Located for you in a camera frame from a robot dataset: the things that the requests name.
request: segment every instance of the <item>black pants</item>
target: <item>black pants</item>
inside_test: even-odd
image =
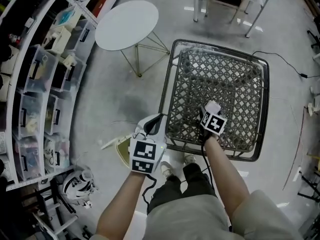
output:
[[[181,192],[181,181],[177,176],[172,175],[168,177],[165,184],[154,192],[148,213],[157,206],[180,198],[199,195],[212,195],[216,197],[215,190],[211,187],[208,177],[202,173],[198,164],[188,164],[183,168],[183,173],[188,183],[186,191],[184,193]]]

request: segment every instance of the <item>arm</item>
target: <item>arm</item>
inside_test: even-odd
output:
[[[118,193],[101,214],[96,234],[109,240],[121,240],[125,237],[145,177],[143,173],[130,172]]]
[[[216,187],[231,219],[237,207],[249,197],[248,188],[214,137],[211,136],[204,147]]]

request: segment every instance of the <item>person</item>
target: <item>person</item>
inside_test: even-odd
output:
[[[160,169],[166,182],[158,188],[147,211],[145,240],[300,240],[298,230],[261,191],[249,193],[236,168],[218,141],[204,143],[221,202],[195,158],[185,154],[181,181],[168,163]],[[120,240],[126,235],[146,175],[131,171],[111,203],[103,211],[91,240]]]

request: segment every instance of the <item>gray shirt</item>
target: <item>gray shirt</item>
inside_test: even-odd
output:
[[[289,219],[261,191],[253,192],[233,213],[232,232],[220,201],[212,195],[174,200],[147,216],[144,240],[301,240]],[[94,235],[90,240],[105,240]]]

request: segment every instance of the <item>glove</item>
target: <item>glove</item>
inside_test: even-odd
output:
[[[134,172],[152,174],[167,148],[167,116],[154,114],[142,119],[130,139],[129,167]]]
[[[199,108],[199,114],[200,114],[200,122],[203,120],[205,114],[206,114],[206,110],[203,106],[201,106]],[[200,135],[199,135],[199,140],[201,142],[202,145],[204,145],[206,143],[206,141],[211,137],[213,136],[214,138],[217,139],[217,135],[214,134],[213,132],[211,131],[208,131],[207,129],[205,129],[203,127],[203,125],[199,122],[199,129],[200,129]]]
[[[205,144],[210,136],[217,137],[225,130],[227,119],[218,115],[220,113],[220,105],[213,100],[209,101],[205,106],[200,107],[200,141]]]

